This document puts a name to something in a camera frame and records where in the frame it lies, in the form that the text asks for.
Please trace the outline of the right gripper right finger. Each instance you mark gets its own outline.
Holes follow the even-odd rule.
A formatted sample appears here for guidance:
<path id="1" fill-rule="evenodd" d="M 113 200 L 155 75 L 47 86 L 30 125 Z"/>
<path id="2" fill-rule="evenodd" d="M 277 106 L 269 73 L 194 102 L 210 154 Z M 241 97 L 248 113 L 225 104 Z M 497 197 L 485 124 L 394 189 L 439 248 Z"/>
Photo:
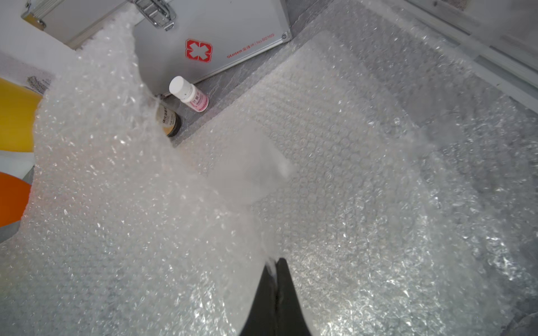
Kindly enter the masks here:
<path id="1" fill-rule="evenodd" d="M 278 260 L 276 270 L 276 335 L 311 336 L 312 333 L 303 316 L 288 263 L 284 258 Z"/>

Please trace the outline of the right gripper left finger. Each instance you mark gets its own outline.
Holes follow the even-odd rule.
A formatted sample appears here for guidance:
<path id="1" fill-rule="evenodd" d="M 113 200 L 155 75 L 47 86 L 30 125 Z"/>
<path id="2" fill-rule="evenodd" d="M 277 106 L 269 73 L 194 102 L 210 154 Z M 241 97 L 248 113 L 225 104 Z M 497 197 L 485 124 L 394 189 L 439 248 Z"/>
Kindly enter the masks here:
<path id="1" fill-rule="evenodd" d="M 265 266 L 249 315 L 240 336 L 274 336 L 277 334 L 277 282 Z"/>

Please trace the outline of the clear bubble wrap sheet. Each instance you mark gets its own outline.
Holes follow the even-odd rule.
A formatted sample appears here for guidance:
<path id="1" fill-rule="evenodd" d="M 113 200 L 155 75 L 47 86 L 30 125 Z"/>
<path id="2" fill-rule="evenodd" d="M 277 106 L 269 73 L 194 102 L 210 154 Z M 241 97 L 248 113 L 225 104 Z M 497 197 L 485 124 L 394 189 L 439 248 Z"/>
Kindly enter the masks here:
<path id="1" fill-rule="evenodd" d="M 333 1 L 259 67 L 240 96 L 323 31 L 334 35 L 354 61 L 344 68 L 344 79 L 356 81 L 359 69 L 367 72 L 423 140 L 427 150 L 418 156 L 420 175 L 440 210 L 455 219 L 458 233 L 482 245 L 487 273 L 503 292 L 504 313 L 535 309 L 535 115 L 384 1 Z"/>
<path id="2" fill-rule="evenodd" d="M 181 146 L 199 172 L 227 179 L 264 162 L 260 139 L 296 172 L 250 197 L 259 231 L 288 260 L 316 335 L 498 335 L 500 285 L 420 175 L 427 148 L 392 97 L 327 31 L 277 63 Z"/>
<path id="3" fill-rule="evenodd" d="M 252 217 L 158 125 L 135 20 L 111 19 L 39 105 L 29 204 L 1 245 L 3 335 L 240 335 L 270 267 Z"/>

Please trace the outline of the orange glass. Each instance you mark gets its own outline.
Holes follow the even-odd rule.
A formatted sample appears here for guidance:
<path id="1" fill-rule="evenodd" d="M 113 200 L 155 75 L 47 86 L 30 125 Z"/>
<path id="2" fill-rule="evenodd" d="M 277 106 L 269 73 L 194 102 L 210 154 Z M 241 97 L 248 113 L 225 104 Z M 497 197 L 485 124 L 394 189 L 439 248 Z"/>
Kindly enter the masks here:
<path id="1" fill-rule="evenodd" d="M 19 221 L 29 202 L 31 185 L 22 179 L 1 173 L 1 227 Z"/>

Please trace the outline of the amber glass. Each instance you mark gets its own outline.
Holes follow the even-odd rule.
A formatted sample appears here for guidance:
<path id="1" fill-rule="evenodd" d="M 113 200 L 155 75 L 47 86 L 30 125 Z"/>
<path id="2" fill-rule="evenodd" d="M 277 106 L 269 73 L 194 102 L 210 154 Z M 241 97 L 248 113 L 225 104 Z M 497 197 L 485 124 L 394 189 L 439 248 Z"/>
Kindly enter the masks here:
<path id="1" fill-rule="evenodd" d="M 1 150 L 34 151 L 33 128 L 42 96 L 30 89 L 1 79 Z"/>

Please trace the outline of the brown bottle orange cap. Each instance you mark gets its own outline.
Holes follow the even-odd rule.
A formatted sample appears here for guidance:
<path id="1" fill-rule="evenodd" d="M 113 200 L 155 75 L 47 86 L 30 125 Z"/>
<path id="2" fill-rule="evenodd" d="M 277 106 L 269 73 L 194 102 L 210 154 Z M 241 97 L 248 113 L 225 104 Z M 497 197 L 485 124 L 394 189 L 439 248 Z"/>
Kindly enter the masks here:
<path id="1" fill-rule="evenodd" d="M 156 120 L 160 123 L 167 137 L 175 137 L 182 128 L 182 119 L 172 109 L 160 104 L 156 112 Z"/>

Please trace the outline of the small white bottle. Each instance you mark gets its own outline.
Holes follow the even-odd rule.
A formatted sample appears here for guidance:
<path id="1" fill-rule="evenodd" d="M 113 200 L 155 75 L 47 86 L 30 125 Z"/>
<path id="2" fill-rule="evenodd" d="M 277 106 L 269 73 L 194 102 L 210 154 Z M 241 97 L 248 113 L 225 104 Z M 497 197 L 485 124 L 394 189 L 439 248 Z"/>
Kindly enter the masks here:
<path id="1" fill-rule="evenodd" d="M 169 84 L 170 94 L 197 113 L 204 112 L 209 104 L 209 97 L 192 83 L 181 76 L 174 77 Z"/>

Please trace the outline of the silver aluminium case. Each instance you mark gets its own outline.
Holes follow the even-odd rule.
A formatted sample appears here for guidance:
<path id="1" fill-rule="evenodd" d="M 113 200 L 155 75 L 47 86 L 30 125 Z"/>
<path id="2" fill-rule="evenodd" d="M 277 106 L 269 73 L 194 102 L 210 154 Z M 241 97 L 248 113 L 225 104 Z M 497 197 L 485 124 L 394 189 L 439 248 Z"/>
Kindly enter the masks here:
<path id="1" fill-rule="evenodd" d="M 132 8 L 140 75 L 154 95 L 168 95 L 176 76 L 198 83 L 292 38 L 284 1 L 27 1 L 21 17 L 77 49 Z"/>

